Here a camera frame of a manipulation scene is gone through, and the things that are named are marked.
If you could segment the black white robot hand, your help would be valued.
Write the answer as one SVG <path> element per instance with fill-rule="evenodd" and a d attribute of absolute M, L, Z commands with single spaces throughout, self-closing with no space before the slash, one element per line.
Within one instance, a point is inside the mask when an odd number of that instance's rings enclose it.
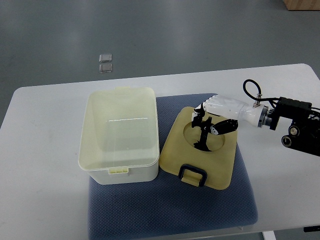
<path fill-rule="evenodd" d="M 201 127 L 206 113 L 225 120 L 212 124 L 209 131 L 213 135 L 224 135 L 237 130 L 238 121 L 246 121 L 254 127 L 261 128 L 268 115 L 265 105 L 249 105 L 243 101 L 222 95 L 213 95 L 197 106 L 191 115 L 191 127 Z"/>

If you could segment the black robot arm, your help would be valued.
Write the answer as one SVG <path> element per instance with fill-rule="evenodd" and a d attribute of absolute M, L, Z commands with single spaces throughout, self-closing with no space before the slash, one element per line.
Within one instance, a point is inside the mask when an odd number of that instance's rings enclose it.
<path fill-rule="evenodd" d="M 268 110 L 263 124 L 276 130 L 280 118 L 291 120 L 288 134 L 281 138 L 284 147 L 320 155 L 320 110 L 312 103 L 286 97 L 270 98 L 272 109 Z"/>

